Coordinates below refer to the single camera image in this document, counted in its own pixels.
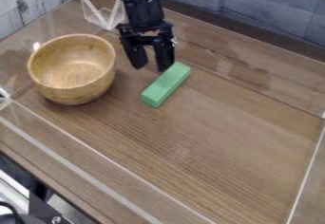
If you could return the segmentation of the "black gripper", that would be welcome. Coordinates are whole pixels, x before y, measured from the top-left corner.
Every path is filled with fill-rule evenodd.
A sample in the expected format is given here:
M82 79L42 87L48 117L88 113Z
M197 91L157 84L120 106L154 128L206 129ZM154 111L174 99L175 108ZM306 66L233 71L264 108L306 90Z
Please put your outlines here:
M173 24L165 20L163 0L120 0L127 22L118 25L120 42L135 69L147 63L144 46L155 51L158 71L165 72L173 65L174 34Z

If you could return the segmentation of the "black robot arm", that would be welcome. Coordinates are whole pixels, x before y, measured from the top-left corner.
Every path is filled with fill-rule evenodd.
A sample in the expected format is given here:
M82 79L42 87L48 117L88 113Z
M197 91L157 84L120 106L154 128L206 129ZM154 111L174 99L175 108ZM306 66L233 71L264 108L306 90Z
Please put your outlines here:
M166 71L175 61L174 24L165 21L162 0L120 0L128 22L119 23L120 43L135 69L148 63L146 46L155 52L158 71Z

